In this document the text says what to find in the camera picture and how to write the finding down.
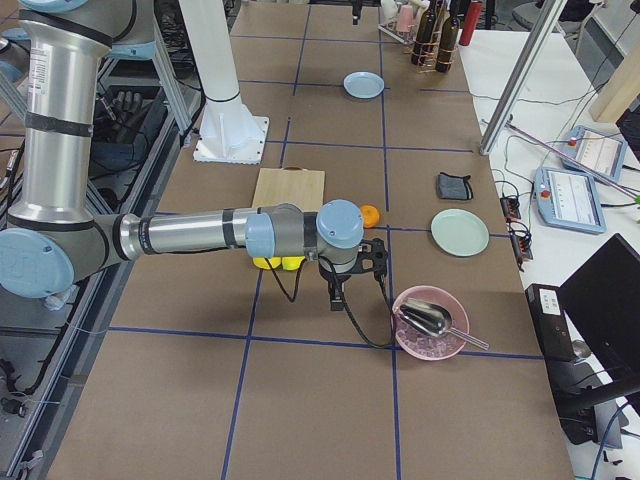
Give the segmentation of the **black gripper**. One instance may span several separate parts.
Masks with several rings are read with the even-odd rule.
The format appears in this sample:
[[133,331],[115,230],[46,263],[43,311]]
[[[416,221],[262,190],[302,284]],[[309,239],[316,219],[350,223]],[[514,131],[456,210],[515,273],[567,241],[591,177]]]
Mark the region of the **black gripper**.
[[319,273],[328,285],[330,310],[343,311],[345,309],[343,283],[348,281],[353,276],[353,273],[350,271],[338,272],[332,267],[333,264],[324,261],[320,261],[318,265]]

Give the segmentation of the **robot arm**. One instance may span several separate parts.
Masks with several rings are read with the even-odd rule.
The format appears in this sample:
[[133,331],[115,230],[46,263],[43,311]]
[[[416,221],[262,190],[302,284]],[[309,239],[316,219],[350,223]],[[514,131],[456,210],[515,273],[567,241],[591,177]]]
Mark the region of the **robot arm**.
[[107,56],[150,58],[159,37],[150,1],[25,1],[30,39],[24,167],[1,233],[1,284],[44,298],[145,255],[243,249],[254,258],[317,261],[333,294],[363,259],[359,208],[333,200],[316,212],[292,204],[159,215],[95,214],[86,206],[98,72]]

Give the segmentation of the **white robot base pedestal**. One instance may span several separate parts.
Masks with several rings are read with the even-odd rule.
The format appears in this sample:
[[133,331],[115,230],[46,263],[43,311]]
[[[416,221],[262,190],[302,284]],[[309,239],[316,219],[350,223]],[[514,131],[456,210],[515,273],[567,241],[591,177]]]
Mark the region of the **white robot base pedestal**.
[[179,3],[196,62],[205,107],[194,150],[198,162],[261,162],[269,119],[244,104],[221,1]]

